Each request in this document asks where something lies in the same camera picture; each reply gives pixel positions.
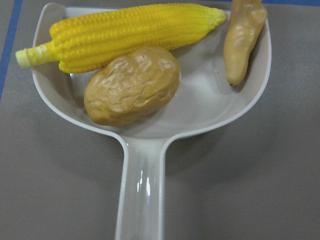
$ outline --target toy food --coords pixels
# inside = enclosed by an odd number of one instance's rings
[[[156,112],[180,84],[178,61],[160,47],[143,47],[100,69],[84,92],[89,117],[99,125],[124,126]]]
[[[247,73],[249,57],[267,19],[261,0],[233,0],[223,46],[226,79],[232,86]]]
[[[66,73],[84,73],[142,47],[173,50],[204,38],[225,22],[221,9],[191,3],[151,4],[61,20],[52,41],[16,52],[23,67],[60,61]]]

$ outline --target potato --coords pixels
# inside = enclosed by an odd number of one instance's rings
[[[180,78],[180,65],[169,51],[141,48],[114,59],[91,78],[84,92],[85,110],[99,125],[128,125],[165,106]]]

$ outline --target corn cob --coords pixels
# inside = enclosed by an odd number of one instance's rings
[[[84,73],[142,47],[168,51],[193,44],[225,22],[217,8],[192,3],[152,4],[64,19],[49,30],[52,41],[18,51],[22,68],[60,61],[65,73]]]

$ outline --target blue stripe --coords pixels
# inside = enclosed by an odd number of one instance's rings
[[[232,0],[212,0],[221,2],[231,2]],[[262,0],[263,4],[289,4],[301,6],[320,6],[320,0]]]
[[[0,100],[5,85],[10,56],[17,31],[22,1],[23,0],[14,0],[9,27],[8,31],[6,32],[5,42],[0,61]]]

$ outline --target scoop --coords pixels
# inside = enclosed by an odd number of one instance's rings
[[[46,5],[33,46],[49,41],[49,28],[63,18],[107,9]],[[117,139],[124,160],[115,240],[163,240],[165,155],[177,139],[224,126],[245,114],[260,98],[271,68],[271,38],[266,22],[251,54],[244,82],[226,81],[223,44],[228,22],[196,44],[171,51],[181,65],[181,82],[164,108],[125,127],[95,124],[86,114],[83,96],[94,72],[65,74],[57,62],[35,66],[34,84],[43,101],[59,116],[82,128]]]

